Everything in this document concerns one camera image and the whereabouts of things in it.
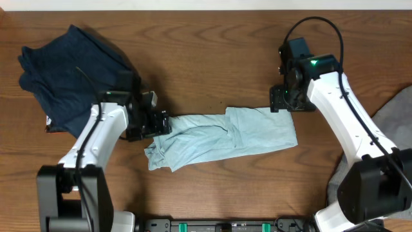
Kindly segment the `light blue t-shirt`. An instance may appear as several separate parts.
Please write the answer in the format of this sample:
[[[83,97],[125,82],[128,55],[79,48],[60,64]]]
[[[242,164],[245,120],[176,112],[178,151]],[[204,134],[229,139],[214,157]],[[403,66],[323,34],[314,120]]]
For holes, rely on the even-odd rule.
[[[172,132],[154,138],[145,150],[149,170],[259,155],[297,146],[294,122],[286,110],[228,107],[224,114],[182,115]]]

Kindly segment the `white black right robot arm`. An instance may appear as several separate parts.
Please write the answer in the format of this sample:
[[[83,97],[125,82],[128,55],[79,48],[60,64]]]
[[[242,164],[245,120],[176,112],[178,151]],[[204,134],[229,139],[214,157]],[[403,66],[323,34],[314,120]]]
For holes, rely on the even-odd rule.
[[[354,96],[333,55],[282,55],[284,83],[270,90],[272,112],[319,110],[340,142],[349,170],[337,198],[310,219],[289,218],[296,231],[378,229],[375,220],[411,207],[411,150],[400,150]]]

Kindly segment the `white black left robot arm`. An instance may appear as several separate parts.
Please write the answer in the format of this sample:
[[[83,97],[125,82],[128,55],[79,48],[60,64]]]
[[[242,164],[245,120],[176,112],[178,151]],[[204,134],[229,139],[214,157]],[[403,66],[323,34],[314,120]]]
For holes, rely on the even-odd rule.
[[[157,100],[153,91],[98,94],[73,147],[37,173],[41,231],[141,231],[133,213],[114,209],[105,169],[121,136],[133,142],[171,132]]]

